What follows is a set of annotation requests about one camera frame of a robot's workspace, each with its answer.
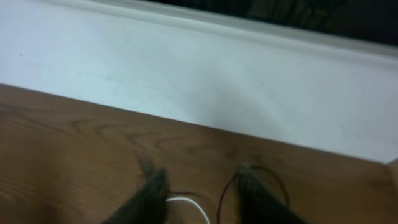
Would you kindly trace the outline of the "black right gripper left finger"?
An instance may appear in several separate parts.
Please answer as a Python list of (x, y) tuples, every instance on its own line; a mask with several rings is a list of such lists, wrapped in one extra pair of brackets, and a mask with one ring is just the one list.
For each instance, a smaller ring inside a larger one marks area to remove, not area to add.
[(145, 183), (102, 224), (164, 224), (167, 220), (167, 171), (152, 161), (140, 161)]

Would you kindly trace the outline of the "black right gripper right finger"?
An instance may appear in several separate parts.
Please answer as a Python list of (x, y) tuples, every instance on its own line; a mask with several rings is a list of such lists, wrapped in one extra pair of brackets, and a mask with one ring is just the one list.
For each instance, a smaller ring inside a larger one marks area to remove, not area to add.
[[(284, 201), (281, 202), (269, 190), (257, 171), (270, 174), (278, 183)], [(258, 224), (305, 224), (290, 210), (290, 197), (280, 177), (267, 167), (242, 163), (238, 169), (237, 193), (241, 223)]]

